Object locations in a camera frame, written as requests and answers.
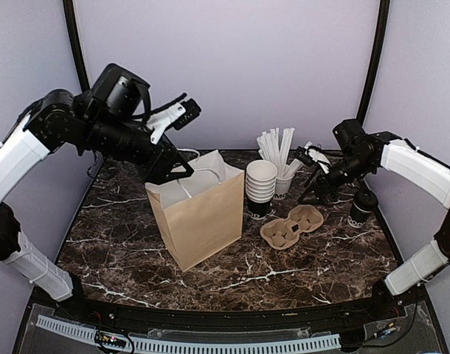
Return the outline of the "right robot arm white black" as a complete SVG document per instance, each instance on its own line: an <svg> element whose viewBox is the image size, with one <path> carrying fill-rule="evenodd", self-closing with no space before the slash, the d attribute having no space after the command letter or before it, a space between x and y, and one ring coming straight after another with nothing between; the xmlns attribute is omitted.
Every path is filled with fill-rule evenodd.
<svg viewBox="0 0 450 354"><path fill-rule="evenodd" d="M297 126L298 142L294 145L328 143L332 140L331 123L316 119L305 120ZM370 132L392 131L406 136L443 162L450 164L450 118L415 119L410 122L382 120L369 124ZM377 195L381 213L386 221L392 239L404 261L420 250L441 226L446 216L438 201L412 182L395 173L379 172L368 177L370 189ZM427 284L430 297L450 298L450 266L442 270Z"/></svg>

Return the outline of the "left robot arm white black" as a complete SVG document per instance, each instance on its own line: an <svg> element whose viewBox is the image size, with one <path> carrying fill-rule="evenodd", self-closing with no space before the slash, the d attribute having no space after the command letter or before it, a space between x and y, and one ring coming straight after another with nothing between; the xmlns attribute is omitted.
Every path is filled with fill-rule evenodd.
<svg viewBox="0 0 450 354"><path fill-rule="evenodd" d="M150 86L136 74L111 63L81 94L55 89L31 103L0 142L0 262L63 304L78 322L93 315L74 274L55 265L24 233L8 200L18 186L34 187L56 198L67 194L68 166L55 154L64 145L135 164L144 181L163 184L193 174L179 149L167 138L201 113L186 94L152 108Z"/></svg>

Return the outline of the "black plastic cup lid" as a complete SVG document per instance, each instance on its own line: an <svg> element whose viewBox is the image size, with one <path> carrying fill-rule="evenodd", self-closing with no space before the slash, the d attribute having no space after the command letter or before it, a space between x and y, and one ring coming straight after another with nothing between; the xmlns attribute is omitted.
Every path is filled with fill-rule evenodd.
<svg viewBox="0 0 450 354"><path fill-rule="evenodd" d="M361 212L373 212L378 207L378 199L371 190L359 190L353 196L353 204Z"/></svg>

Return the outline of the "brown paper bag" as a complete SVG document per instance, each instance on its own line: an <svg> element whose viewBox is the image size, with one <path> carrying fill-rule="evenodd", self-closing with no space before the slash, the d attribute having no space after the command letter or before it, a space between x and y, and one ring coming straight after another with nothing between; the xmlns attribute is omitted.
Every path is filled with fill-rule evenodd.
<svg viewBox="0 0 450 354"><path fill-rule="evenodd" d="M218 150L190 166L189 178L145 184L160 235L182 271L239 240L243 225L244 171Z"/></svg>

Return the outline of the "black paper coffee cup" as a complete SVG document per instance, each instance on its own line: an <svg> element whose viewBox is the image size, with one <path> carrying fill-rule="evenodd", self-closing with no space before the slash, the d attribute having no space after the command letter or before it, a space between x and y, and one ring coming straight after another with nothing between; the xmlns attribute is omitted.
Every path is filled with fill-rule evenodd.
<svg viewBox="0 0 450 354"><path fill-rule="evenodd" d="M351 227L359 229L367 222L372 213L372 210L360 209L353 204L350 208L347 222Z"/></svg>

